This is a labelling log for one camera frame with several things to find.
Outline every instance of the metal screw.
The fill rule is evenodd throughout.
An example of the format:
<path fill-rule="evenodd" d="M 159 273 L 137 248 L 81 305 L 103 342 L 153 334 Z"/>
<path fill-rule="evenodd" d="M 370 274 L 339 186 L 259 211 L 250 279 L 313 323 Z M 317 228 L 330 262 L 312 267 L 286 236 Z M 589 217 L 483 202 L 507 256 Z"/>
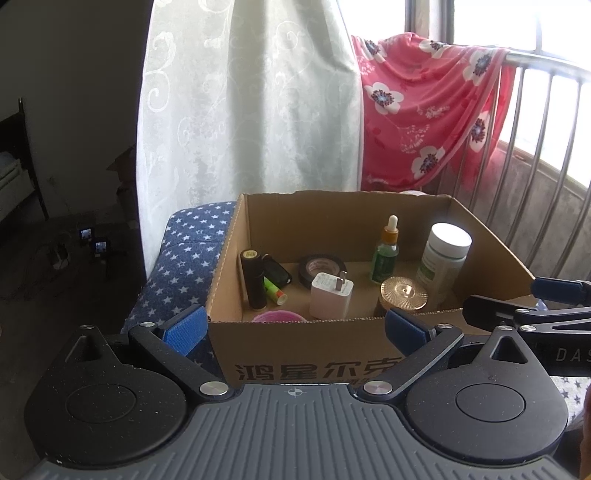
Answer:
<path fill-rule="evenodd" d="M 363 386 L 363 389 L 372 395 L 388 395 L 393 390 L 392 385 L 381 380 L 372 380 L 371 382 L 367 382 Z"/>
<path fill-rule="evenodd" d="M 228 387 L 224 382 L 205 382 L 201 387 L 199 387 L 199 391 L 203 395 L 209 395 L 210 397 L 218 397 L 220 395 L 224 395 L 224 393 L 228 393 L 230 387 Z"/>

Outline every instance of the pink lid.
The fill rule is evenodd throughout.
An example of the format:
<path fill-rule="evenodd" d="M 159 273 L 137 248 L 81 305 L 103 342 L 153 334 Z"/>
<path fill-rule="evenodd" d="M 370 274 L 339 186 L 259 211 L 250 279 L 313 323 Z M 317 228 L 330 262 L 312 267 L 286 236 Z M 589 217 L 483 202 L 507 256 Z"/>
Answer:
<path fill-rule="evenodd" d="M 306 319 L 304 317 L 288 310 L 270 310 L 257 315 L 252 320 L 253 323 L 287 323 L 305 321 Z"/>

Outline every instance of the gray ribbed surface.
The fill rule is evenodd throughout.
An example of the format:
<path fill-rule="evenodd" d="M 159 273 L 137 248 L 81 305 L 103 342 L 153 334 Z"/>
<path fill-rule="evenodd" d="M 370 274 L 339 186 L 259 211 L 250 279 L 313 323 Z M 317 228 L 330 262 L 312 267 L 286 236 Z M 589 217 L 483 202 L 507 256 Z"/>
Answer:
<path fill-rule="evenodd" d="M 301 390 L 293 396 L 289 392 Z M 171 445 L 134 465 L 73 471 L 42 462 L 27 480 L 558 480 L 549 459 L 474 468 L 426 449 L 393 409 L 354 399 L 345 385 L 247 385 L 198 408 Z"/>

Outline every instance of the window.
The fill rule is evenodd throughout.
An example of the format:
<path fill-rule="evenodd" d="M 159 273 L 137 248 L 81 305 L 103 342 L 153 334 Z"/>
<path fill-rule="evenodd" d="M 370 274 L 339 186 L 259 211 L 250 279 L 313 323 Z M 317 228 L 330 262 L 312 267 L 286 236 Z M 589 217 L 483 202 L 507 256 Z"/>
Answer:
<path fill-rule="evenodd" d="M 587 31 L 591 24 L 589 0 L 454 0 L 454 43 L 504 46 L 556 57 L 591 69 Z M 529 155 L 535 152 L 550 75 L 528 69 L 515 146 Z M 519 78 L 515 79 L 512 106 L 501 140 L 511 133 Z M 556 75 L 552 83 L 550 112 L 541 160 L 562 168 L 573 123 L 577 83 Z M 568 176 L 587 186 L 591 181 L 591 157 L 586 137 L 591 131 L 591 85 L 581 93 L 577 132 Z"/>
<path fill-rule="evenodd" d="M 405 0 L 338 0 L 349 35 L 384 40 L 404 32 Z"/>

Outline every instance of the lime green lip balm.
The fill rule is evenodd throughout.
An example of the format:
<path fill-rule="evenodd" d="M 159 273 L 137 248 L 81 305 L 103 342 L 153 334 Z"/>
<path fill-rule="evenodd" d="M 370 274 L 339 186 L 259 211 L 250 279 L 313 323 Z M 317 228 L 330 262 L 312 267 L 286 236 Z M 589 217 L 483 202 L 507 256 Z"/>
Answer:
<path fill-rule="evenodd" d="M 283 305 L 285 302 L 287 302 L 287 295 L 279 290 L 279 288 L 267 277 L 263 277 L 263 279 L 265 282 L 265 292 L 267 292 L 267 297 L 269 297 L 278 305 Z"/>

